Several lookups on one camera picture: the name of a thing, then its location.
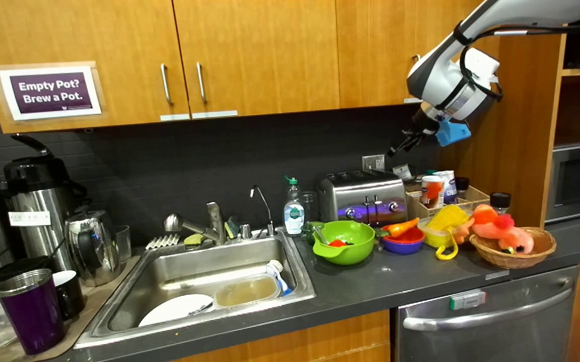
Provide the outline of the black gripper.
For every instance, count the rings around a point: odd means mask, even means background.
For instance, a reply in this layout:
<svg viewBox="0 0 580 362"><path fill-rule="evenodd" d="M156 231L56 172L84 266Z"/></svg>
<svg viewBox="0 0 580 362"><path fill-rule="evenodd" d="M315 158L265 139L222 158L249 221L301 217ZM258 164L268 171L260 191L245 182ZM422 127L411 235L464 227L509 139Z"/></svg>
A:
<svg viewBox="0 0 580 362"><path fill-rule="evenodd" d="M398 145L387 148L387 160L398 160L405 152L416 146L425 137L432 137L438 129L438 123L427 113L416 111L411 120L400 131Z"/></svg>

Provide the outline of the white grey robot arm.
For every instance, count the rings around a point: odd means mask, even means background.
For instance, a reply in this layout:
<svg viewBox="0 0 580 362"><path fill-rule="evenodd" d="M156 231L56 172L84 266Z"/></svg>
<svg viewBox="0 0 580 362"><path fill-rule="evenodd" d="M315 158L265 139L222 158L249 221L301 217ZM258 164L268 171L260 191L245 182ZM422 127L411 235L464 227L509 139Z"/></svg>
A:
<svg viewBox="0 0 580 362"><path fill-rule="evenodd" d="M502 59L484 41L565 33L580 33L580 0L481 0L408 68L405 83L419 108L387 154L408 152L429 137L438 146L474 137L469 123L504 97Z"/></svg>

